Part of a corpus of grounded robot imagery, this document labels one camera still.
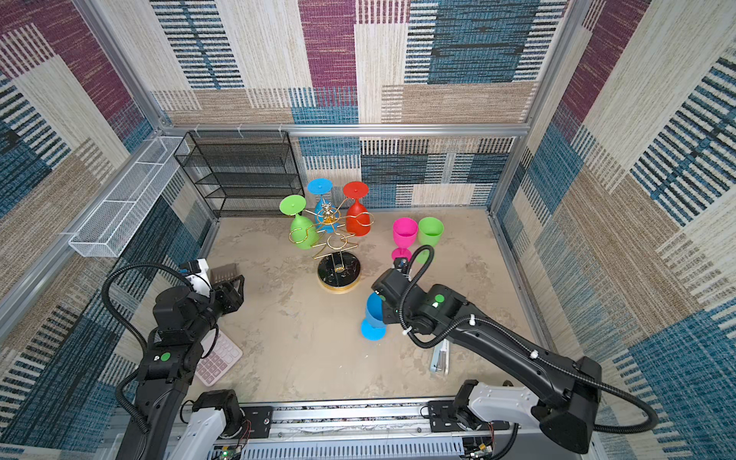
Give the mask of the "green wine glass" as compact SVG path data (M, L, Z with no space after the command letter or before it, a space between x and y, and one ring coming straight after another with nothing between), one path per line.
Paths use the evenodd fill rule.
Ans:
M292 217L289 241L302 250L312 249L319 241L319 234L314 222L302 215L306 207L307 202L302 195L285 197L279 205L282 214Z
M419 246L430 245L436 247L445 232L442 220L433 217L422 218L419 221L417 243Z

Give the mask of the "blue front wine glass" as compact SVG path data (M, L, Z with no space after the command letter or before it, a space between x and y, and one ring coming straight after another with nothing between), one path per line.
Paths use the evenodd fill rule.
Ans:
M378 341L385 337L386 324L383 322L383 299L373 292L367 299L365 318L361 322L360 332L370 341Z

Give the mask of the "green front wine glass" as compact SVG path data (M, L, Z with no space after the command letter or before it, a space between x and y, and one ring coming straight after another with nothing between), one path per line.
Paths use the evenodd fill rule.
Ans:
M433 217L422 218L419 221L417 243L419 246L430 245L436 247L445 232L442 220Z

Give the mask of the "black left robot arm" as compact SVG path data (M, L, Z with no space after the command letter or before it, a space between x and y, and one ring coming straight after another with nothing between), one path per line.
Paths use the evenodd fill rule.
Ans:
M109 290L117 278L139 268L155 268L178 279L179 284L157 295L153 307L156 328L145 338L113 305ZM103 282L101 297L108 312L138 341L142 360L115 389L117 402L128 412L130 422L118 450L119 459L162 459L172 427L193 383L197 365L207 353L202 346L210 331L226 314L241 308L245 278L237 266L217 268L220 281L205 283L205 292L196 290L178 269L155 263L129 264L114 270Z

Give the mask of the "green back wine glass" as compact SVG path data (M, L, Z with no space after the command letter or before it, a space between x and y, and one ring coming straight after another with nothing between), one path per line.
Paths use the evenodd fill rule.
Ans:
M302 250L312 249L319 241L319 234L314 222L302 215L306 207L307 202L302 195L285 197L279 205L282 214L292 217L289 241Z

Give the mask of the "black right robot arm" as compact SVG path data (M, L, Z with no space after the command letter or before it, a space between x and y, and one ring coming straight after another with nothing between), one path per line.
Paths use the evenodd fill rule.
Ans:
M413 259L400 258L372 289L383 297L384 320L398 324L416 346L432 349L444 340L464 347L521 382L514 395L476 379L465 381L454 401L454 418L466 429L504 421L521 427L537 424L558 446L584 454L596 432L629 435L653 430L657 412L647 402L604 383L601 365L583 356L573 360L525 339L484 314L464 295L441 284L423 291L418 283L425 263L412 274ZM596 418L608 393L645 414L635 425L600 425Z

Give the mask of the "pink wine glass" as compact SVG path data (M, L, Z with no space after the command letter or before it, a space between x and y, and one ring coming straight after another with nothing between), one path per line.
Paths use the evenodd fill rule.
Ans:
M415 243L419 231L418 222L412 220L412 218L399 218L395 220L392 231L394 243L397 246L392 251L392 258L394 260L398 258L410 259L410 247Z

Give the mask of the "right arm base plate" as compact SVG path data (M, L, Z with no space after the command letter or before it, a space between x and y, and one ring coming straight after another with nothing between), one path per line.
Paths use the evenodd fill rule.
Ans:
M429 420L432 432L473 431L482 426L467 402L434 400L425 407L424 417Z

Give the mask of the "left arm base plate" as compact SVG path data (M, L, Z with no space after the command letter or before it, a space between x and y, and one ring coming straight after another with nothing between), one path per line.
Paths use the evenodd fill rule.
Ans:
M273 406L242 406L239 429L232 439L245 442L251 439L266 439L270 435L273 421Z

